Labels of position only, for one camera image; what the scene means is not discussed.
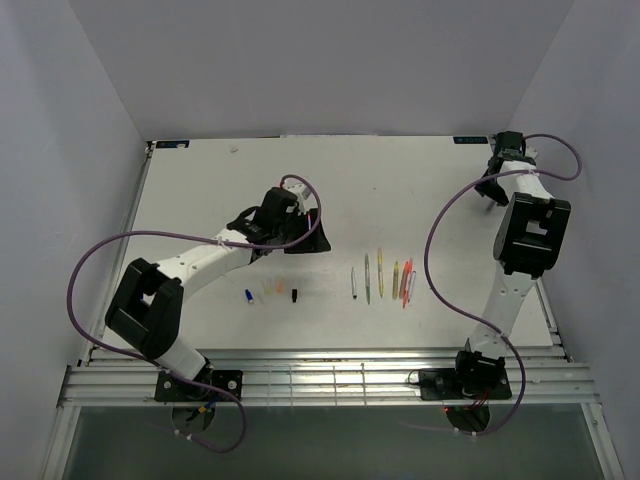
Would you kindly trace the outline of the black gel pen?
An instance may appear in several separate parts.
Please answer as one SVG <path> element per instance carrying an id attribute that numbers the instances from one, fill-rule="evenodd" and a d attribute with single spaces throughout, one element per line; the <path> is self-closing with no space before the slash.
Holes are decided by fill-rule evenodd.
<path id="1" fill-rule="evenodd" d="M 354 267 L 350 269 L 350 291 L 352 299 L 356 300 L 358 298 L 358 288 L 357 288 L 357 276 Z"/>

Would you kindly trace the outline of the green gel pen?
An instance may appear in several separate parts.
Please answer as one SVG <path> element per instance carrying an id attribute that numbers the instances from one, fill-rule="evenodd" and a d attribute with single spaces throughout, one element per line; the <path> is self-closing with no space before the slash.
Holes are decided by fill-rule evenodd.
<path id="1" fill-rule="evenodd" d="M 368 253 L 364 256 L 364 285 L 365 285 L 365 299 L 367 305 L 371 304 L 371 271 L 370 271 L 370 258 Z"/>

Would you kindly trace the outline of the yellow gel pen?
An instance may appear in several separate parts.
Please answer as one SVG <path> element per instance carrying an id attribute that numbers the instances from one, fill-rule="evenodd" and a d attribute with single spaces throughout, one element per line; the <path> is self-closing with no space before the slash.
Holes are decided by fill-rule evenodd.
<path id="1" fill-rule="evenodd" d="M 385 283 L 384 283 L 384 259 L 383 259 L 383 250 L 381 247 L 377 249 L 377 280 L 378 280 L 378 291 L 380 298 L 384 298 L 385 292 Z"/>

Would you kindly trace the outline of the clear yellow highlighter cap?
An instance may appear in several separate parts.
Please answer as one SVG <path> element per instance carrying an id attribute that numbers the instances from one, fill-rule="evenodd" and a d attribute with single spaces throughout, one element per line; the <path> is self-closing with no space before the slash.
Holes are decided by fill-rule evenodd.
<path id="1" fill-rule="evenodd" d="M 263 291 L 266 295 L 270 295 L 274 292 L 271 289 L 271 280 L 266 280 L 263 282 Z"/>

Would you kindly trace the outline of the yellow highlighter pen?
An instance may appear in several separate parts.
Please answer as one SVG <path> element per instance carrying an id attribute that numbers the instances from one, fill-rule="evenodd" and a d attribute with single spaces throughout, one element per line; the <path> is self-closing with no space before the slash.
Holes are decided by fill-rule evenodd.
<path id="1" fill-rule="evenodd" d="M 397 300 L 399 297 L 399 287 L 400 287 L 400 268 L 399 268 L 399 262 L 396 261 L 394 263 L 393 277 L 392 277 L 392 299 L 393 300 Z"/>

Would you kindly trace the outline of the orange highlighter pen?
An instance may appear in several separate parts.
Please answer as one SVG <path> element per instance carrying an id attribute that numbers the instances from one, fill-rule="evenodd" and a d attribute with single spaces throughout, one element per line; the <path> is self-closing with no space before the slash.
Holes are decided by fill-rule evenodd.
<path id="1" fill-rule="evenodd" d="M 401 278 L 400 278 L 400 284 L 399 284 L 399 290 L 398 290 L 399 298 L 403 298 L 405 295 L 409 274 L 410 274 L 410 263 L 409 261 L 406 261 L 402 269 Z"/>

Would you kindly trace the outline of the red gel pen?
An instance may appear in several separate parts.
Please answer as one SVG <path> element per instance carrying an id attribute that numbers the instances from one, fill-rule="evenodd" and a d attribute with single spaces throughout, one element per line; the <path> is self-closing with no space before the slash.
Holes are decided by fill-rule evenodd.
<path id="1" fill-rule="evenodd" d="M 413 283 L 414 278 L 414 269 L 413 269 L 413 258 L 410 257 L 409 260 L 405 264 L 404 270 L 404 280 L 402 283 L 402 307 L 405 308 L 409 303 L 410 297 L 410 289 Z"/>

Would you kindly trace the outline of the blue gel pen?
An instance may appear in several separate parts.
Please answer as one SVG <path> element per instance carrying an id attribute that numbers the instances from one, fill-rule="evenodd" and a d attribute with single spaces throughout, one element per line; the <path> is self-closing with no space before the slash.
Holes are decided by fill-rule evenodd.
<path id="1" fill-rule="evenodd" d="M 405 291 L 405 296 L 404 296 L 404 305 L 408 305 L 411 301 L 412 298 L 412 294 L 413 294 L 413 290 L 414 290 L 414 285 L 416 282 L 416 277 L 417 277 L 417 272 L 415 270 L 413 270 L 409 276 L 409 280 L 407 282 L 407 287 L 406 287 L 406 291 Z"/>

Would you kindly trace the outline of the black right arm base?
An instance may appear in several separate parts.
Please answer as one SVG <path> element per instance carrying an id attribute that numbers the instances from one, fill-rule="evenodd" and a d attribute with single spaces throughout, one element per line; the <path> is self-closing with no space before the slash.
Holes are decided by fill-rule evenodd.
<path id="1" fill-rule="evenodd" d="M 409 373 L 407 383 L 417 387 L 422 400 L 508 400 L 509 382 L 503 376 L 494 387 L 463 381 L 453 368 L 419 369 Z"/>

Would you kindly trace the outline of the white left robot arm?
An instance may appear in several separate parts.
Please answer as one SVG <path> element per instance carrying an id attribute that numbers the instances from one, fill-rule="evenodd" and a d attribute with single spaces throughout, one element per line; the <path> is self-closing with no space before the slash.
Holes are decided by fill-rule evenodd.
<path id="1" fill-rule="evenodd" d="M 190 399 L 212 387 L 209 360 L 180 336 L 183 304 L 223 275 L 274 250 L 314 254 L 331 250 L 321 208 L 306 205 L 317 193 L 303 183 L 267 191 L 262 203 L 242 211 L 209 243 L 170 258 L 127 265 L 107 309 L 106 326 L 144 359 L 178 375 Z"/>

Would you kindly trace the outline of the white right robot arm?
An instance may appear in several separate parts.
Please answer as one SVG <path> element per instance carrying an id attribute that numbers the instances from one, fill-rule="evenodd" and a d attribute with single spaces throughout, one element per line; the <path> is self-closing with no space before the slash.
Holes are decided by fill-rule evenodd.
<path id="1" fill-rule="evenodd" d="M 504 131 L 495 136 L 486 180 L 475 187 L 506 208 L 493 246 L 496 273 L 482 321 L 458 353 L 451 382 L 464 397 L 506 385 L 505 355 L 524 300 L 560 254 L 572 207 L 553 196 L 534 172 L 525 136 Z"/>

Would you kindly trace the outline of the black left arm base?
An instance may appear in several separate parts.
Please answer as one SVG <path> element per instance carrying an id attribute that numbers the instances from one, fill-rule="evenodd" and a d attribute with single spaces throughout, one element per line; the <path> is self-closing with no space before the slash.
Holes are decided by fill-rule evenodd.
<path id="1" fill-rule="evenodd" d="M 241 399 L 244 372 L 242 370 L 218 370 L 206 368 L 195 379 L 205 385 L 215 387 Z M 161 371 L 158 374 L 153 399 L 157 402 L 202 402 L 229 401 L 225 395 L 205 387 L 194 386 L 178 380 L 175 376 Z"/>

